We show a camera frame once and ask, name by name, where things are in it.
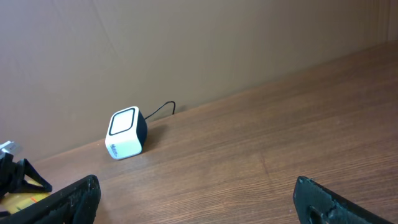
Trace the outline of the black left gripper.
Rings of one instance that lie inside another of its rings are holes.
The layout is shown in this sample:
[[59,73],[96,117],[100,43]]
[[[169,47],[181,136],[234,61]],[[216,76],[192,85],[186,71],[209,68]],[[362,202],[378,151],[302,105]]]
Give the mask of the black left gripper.
[[7,193],[49,193],[48,183],[27,159],[15,163],[10,153],[1,155],[1,196]]

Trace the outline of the yellow lidded jar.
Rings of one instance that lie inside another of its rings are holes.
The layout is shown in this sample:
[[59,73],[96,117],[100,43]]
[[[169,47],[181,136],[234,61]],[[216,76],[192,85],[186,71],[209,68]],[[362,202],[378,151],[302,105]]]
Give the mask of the yellow lidded jar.
[[1,217],[12,215],[48,197],[49,193],[7,193],[1,196]]

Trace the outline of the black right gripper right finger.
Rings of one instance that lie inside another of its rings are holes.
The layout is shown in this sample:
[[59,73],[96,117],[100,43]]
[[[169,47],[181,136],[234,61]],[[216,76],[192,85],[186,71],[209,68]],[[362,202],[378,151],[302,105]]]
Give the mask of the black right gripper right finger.
[[301,224],[392,224],[305,176],[297,178],[293,201]]

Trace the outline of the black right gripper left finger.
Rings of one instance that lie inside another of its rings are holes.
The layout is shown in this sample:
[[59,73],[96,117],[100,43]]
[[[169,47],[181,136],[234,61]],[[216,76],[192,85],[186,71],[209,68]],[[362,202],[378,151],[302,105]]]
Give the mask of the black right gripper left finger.
[[86,177],[47,198],[1,219],[1,224],[93,224],[101,199],[95,175]]

